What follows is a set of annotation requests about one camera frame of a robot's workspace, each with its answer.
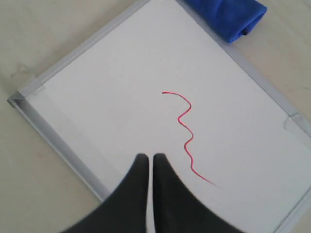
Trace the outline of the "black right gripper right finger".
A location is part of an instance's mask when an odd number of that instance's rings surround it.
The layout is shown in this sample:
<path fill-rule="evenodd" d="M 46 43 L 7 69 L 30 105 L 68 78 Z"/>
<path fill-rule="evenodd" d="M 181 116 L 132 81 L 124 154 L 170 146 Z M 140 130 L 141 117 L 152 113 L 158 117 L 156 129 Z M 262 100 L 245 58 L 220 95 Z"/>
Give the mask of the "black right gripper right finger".
<path fill-rule="evenodd" d="M 241 232 L 204 206 L 162 153 L 153 157 L 153 210 L 157 233 Z"/>

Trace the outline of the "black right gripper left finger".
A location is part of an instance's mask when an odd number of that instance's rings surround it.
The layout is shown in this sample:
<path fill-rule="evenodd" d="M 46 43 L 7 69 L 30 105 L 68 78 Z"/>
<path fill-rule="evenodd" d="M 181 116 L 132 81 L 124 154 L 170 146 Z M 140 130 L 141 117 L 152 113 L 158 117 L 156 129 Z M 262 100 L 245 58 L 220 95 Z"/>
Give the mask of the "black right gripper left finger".
<path fill-rule="evenodd" d="M 132 166 L 109 197 L 65 233 L 145 233 L 149 159 L 136 155 Z"/>

